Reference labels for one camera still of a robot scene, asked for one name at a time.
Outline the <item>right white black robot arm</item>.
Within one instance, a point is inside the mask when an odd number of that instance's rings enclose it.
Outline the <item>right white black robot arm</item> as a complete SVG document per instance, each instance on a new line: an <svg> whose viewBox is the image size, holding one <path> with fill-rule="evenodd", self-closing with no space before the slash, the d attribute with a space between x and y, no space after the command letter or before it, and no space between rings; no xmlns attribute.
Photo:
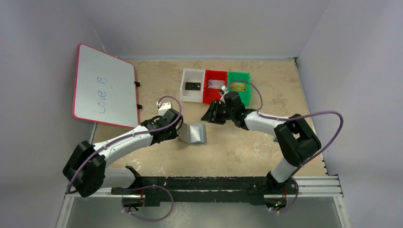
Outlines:
<svg viewBox="0 0 403 228"><path fill-rule="evenodd" d="M308 123L299 117L298 114L291 118L261 116L256 109L246 108L238 93L229 92L224 95L223 101L211 102L201 121L214 124L232 121L238 128L274 136L283 157L267 174L267 180L271 185L280 185L322 147Z"/></svg>

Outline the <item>grey leather card holder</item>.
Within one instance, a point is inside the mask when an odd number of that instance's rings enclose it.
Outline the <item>grey leather card holder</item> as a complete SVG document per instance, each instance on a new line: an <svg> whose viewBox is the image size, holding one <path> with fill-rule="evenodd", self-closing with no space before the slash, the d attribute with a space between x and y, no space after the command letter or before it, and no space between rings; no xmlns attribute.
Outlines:
<svg viewBox="0 0 403 228"><path fill-rule="evenodd" d="M179 130L179 137L188 144L206 144L206 126L204 124L188 125L184 123Z"/></svg>

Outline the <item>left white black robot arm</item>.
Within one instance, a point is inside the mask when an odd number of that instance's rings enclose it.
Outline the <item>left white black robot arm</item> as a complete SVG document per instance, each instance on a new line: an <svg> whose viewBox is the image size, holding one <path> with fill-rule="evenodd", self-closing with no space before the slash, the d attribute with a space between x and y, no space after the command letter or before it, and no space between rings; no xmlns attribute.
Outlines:
<svg viewBox="0 0 403 228"><path fill-rule="evenodd" d="M134 129L95 144L80 142L63 168L67 193L88 197L102 188L107 167L116 160L145 147L178 137L183 115L170 108L163 115L142 121Z"/></svg>

